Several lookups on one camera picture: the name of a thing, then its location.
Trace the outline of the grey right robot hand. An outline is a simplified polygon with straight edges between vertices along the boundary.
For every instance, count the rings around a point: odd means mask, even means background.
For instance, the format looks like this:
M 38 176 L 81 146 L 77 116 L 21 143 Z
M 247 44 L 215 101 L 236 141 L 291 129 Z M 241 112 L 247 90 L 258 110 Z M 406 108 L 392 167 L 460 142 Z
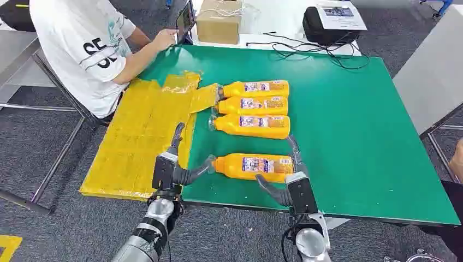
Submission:
M 291 207 L 295 214 L 314 214 L 319 211 L 311 186 L 308 169 L 302 161 L 301 151 L 297 140 L 290 135 L 287 137 L 292 153 L 293 173 L 284 178 L 285 189 L 272 186 L 261 174 L 256 175 L 260 188 L 267 192 L 281 206 Z

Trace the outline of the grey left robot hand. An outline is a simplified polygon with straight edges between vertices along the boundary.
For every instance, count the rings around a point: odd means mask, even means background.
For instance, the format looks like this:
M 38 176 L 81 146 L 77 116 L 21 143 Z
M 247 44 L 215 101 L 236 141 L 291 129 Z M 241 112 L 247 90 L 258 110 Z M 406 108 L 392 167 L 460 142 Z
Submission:
M 179 145 L 182 140 L 181 133 L 185 127 L 180 122 L 174 131 L 170 147 L 160 153 L 155 160 L 152 187 L 157 190 L 171 190 L 175 184 L 187 186 L 206 172 L 214 170 L 213 162 L 216 157 L 210 155 L 204 163 L 194 170 L 184 169 L 179 163 Z

